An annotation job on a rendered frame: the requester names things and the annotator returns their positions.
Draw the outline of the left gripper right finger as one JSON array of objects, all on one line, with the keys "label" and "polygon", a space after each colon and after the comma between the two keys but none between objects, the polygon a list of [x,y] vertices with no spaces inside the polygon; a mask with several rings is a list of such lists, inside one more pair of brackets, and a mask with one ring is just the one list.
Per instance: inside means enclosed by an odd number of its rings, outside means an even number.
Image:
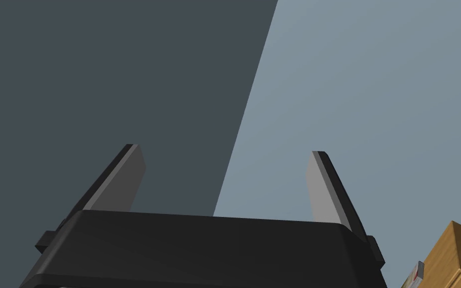
[{"label": "left gripper right finger", "polygon": [[315,222],[341,224],[360,240],[368,240],[362,222],[326,152],[310,153],[306,183]]}]

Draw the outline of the brown wooden cabinet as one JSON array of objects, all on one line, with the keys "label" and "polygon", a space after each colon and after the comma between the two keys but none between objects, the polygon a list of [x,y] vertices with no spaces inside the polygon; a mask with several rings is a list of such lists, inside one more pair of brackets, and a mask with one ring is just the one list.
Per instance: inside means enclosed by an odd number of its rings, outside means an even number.
[{"label": "brown wooden cabinet", "polygon": [[449,223],[400,288],[461,288],[461,224]]}]

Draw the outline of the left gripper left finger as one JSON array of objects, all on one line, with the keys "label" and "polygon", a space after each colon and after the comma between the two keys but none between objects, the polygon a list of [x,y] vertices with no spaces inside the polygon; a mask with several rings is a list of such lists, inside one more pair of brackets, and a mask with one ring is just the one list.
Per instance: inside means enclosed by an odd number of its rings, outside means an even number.
[{"label": "left gripper left finger", "polygon": [[126,144],[67,214],[58,232],[81,210],[129,212],[146,171],[138,144]]}]

